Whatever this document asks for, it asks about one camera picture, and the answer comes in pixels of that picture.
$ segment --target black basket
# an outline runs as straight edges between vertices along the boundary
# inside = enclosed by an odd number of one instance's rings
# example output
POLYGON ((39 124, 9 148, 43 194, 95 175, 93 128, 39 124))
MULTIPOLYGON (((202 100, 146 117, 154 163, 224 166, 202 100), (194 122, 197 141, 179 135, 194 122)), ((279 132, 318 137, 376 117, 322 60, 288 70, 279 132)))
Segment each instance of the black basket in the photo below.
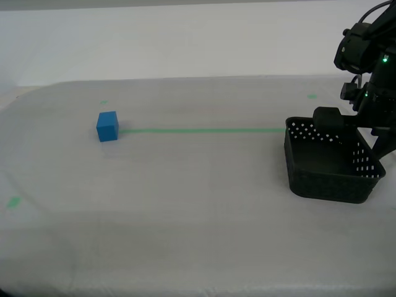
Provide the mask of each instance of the black basket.
POLYGON ((286 120, 285 155, 290 189, 302 197, 362 203, 385 176, 357 129, 319 133, 312 118, 286 120))

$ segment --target green tape marker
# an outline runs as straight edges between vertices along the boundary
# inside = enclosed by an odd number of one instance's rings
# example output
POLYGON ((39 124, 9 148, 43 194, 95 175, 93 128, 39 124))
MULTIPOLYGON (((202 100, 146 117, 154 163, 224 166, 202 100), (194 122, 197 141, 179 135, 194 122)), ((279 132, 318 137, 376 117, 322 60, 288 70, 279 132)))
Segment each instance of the green tape marker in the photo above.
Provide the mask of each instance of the green tape marker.
POLYGON ((10 198, 10 201, 7 203, 7 208, 8 209, 14 209, 14 208, 16 208, 19 204, 20 204, 20 202, 22 201, 22 198, 21 197, 19 197, 19 196, 12 196, 11 198, 10 198))
POLYGON ((198 134, 198 133, 282 133, 285 128, 234 128, 234 129, 122 129, 119 133, 198 134))

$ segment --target white table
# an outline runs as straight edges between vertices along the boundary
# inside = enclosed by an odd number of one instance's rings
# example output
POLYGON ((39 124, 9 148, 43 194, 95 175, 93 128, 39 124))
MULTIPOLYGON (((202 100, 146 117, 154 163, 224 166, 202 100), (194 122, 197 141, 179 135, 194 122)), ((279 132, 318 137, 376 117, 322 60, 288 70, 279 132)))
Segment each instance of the white table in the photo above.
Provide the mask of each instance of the white table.
POLYGON ((394 156, 361 205, 288 188, 286 118, 320 105, 347 113, 344 81, 71 82, 20 96, 0 112, 0 288, 26 297, 394 296, 394 156), (100 143, 96 121, 109 110, 123 133, 100 143), (154 128, 168 130, 134 132, 154 128), (219 130, 241 128, 268 130, 219 130))

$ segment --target blue cube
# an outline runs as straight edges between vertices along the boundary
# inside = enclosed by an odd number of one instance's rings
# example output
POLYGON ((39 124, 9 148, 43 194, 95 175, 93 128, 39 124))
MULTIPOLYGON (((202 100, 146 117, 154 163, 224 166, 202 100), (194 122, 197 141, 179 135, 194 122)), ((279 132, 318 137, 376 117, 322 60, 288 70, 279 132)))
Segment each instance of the blue cube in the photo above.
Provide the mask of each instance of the blue cube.
POLYGON ((118 120, 115 111, 99 114, 97 131, 100 142, 118 139, 118 120))

